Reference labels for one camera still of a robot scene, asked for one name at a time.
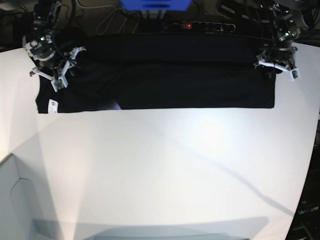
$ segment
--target white table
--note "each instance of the white table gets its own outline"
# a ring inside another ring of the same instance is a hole
[[[320,106],[320,48],[297,47],[302,78],[277,76],[273,109],[73,114],[37,114],[32,61],[22,49],[1,53],[0,151],[19,159],[41,207],[35,218],[56,239],[284,240]]]

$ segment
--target blue box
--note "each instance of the blue box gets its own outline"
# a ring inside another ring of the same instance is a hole
[[[171,10],[185,11],[192,0],[121,0],[122,7],[129,11]]]

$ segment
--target black fabric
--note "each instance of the black fabric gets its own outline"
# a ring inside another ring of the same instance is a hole
[[[110,57],[104,51],[101,54],[94,51],[97,46],[93,39],[86,45],[87,53],[78,56],[81,68],[78,76],[67,76],[68,88],[54,92],[50,81],[40,77],[36,99],[39,113],[48,113],[50,99],[58,102],[59,113],[118,107],[122,110],[274,107],[276,75],[270,68],[254,69],[254,54],[248,46],[244,47],[242,57],[239,56],[242,50],[238,51],[235,62],[230,55],[222,57],[223,62],[217,62],[217,56],[204,57],[201,62],[201,54],[196,52],[182,61],[176,53],[181,53],[183,44],[176,46],[176,51],[171,48],[171,54],[159,54],[159,58],[151,52],[131,58],[137,48],[122,52],[121,57],[115,53]]]
[[[260,40],[213,34],[109,35],[85,41],[88,56],[111,62],[253,64]]]

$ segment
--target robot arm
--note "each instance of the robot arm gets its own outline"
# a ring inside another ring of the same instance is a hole
[[[68,87],[66,73],[76,65],[78,53],[86,50],[84,47],[75,47],[64,53],[59,50],[55,35],[60,7],[61,0],[39,0],[33,11],[32,31],[22,39],[22,46],[29,57],[39,63],[30,76],[38,74],[48,79],[55,92]],[[43,72],[44,68],[51,70],[52,75]]]
[[[255,66],[272,67],[283,72],[289,72],[291,80],[300,77],[299,69],[296,67],[296,47],[292,46],[295,39],[299,37],[300,30],[296,23],[290,20],[290,10],[278,3],[268,6],[270,10],[273,35],[270,45],[262,49],[257,56]]]

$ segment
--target clothing label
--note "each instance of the clothing label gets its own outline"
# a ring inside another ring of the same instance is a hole
[[[48,114],[56,114],[58,112],[58,102],[52,99],[49,99],[48,104]]]

